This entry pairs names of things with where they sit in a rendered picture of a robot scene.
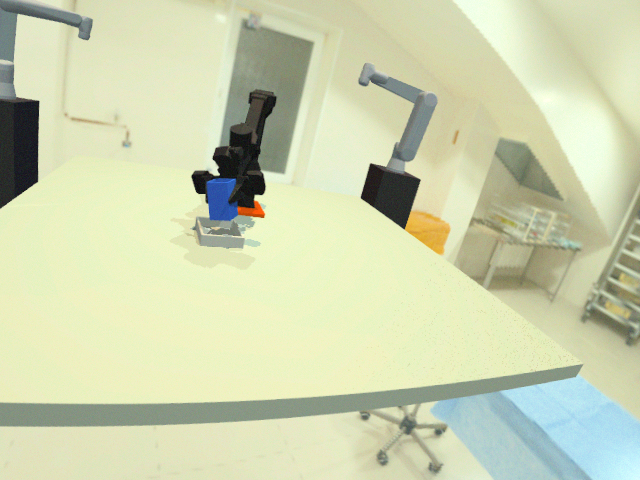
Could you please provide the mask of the blue open-top cup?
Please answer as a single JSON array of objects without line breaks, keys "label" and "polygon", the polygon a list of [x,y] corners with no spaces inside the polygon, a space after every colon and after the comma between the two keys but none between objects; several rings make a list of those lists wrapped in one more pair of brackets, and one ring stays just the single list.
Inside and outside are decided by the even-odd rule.
[{"label": "blue open-top cup", "polygon": [[228,203],[235,185],[236,179],[215,178],[207,182],[210,220],[230,221],[238,215],[237,201]]}]

